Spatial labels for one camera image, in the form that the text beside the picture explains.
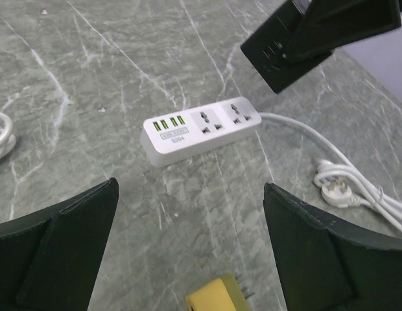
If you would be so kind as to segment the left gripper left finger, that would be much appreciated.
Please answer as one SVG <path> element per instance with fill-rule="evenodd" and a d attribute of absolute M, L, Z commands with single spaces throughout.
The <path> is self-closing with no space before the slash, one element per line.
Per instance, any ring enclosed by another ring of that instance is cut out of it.
<path fill-rule="evenodd" d="M 119 199 L 115 178 L 0 224 L 0 310 L 87 310 Z"/>

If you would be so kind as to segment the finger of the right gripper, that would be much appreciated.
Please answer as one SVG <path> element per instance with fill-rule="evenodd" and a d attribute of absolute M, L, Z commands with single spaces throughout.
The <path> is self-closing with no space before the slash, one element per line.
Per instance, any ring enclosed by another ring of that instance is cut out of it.
<path fill-rule="evenodd" d="M 310 1 L 286 48 L 300 62 L 401 26 L 401 1 Z"/>

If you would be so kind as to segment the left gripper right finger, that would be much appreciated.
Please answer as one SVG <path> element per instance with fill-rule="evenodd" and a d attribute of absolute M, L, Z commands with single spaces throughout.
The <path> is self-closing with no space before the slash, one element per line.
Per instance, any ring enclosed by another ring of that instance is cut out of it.
<path fill-rule="evenodd" d="M 402 239 L 274 183 L 264 187 L 263 208 L 288 310 L 402 310 Z"/>

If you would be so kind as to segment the black cube power adapter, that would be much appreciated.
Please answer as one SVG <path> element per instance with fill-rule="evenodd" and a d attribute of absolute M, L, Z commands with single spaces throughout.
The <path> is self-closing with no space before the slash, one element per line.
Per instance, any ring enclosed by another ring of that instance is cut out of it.
<path fill-rule="evenodd" d="M 293 1 L 285 1 L 241 45 L 241 51 L 271 90 L 278 94 L 332 56 L 325 52 L 300 62 L 284 57 L 285 49 L 302 20 Z"/>

